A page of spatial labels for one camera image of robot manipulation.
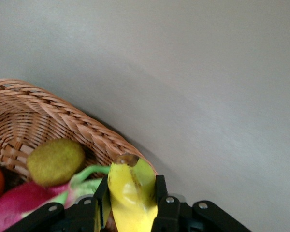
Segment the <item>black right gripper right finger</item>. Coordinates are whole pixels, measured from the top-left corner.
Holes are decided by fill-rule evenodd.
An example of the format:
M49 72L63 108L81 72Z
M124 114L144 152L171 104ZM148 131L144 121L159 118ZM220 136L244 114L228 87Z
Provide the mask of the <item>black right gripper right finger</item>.
M248 232L246 226L211 201L190 206L182 195L169 194L165 177L156 176L158 214L153 232Z

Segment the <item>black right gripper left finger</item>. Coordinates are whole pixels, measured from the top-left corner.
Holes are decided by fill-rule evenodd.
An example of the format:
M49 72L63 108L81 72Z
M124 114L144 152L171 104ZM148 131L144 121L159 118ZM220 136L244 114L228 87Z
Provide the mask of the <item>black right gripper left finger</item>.
M110 214L109 189L104 177L95 194L82 196L65 209L61 203L47 203L13 226L7 232L99 232Z

